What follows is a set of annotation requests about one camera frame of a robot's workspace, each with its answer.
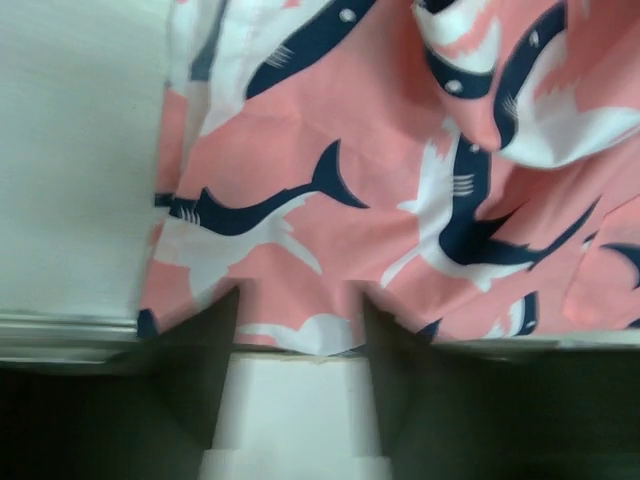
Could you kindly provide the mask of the pink shark print shorts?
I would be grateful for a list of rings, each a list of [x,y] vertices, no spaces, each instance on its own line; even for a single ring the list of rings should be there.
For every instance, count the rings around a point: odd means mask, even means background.
[[[332,355],[639,324],[635,1],[176,1],[137,332]]]

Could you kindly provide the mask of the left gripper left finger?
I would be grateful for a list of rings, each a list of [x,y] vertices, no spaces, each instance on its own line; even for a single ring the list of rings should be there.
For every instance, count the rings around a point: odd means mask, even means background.
[[[233,350],[232,289],[94,365],[1,365],[4,479],[195,479]]]

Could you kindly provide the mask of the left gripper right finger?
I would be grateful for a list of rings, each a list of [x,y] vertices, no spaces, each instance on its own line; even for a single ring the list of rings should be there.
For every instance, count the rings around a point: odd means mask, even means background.
[[[363,303],[382,454],[396,479],[635,479],[639,352],[435,344]]]

